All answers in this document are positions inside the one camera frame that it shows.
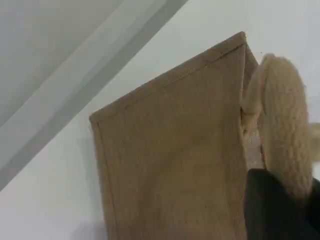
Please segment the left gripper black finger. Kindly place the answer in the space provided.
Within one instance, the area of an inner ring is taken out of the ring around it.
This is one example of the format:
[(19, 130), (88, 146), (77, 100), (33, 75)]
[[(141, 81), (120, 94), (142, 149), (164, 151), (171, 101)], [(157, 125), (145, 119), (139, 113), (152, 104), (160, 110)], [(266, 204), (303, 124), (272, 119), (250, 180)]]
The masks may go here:
[(312, 191), (306, 208), (306, 215), (309, 224), (320, 232), (320, 181), (312, 179)]
[(318, 240), (308, 222), (307, 206), (300, 206), (265, 169), (247, 172), (244, 220), (249, 240)]

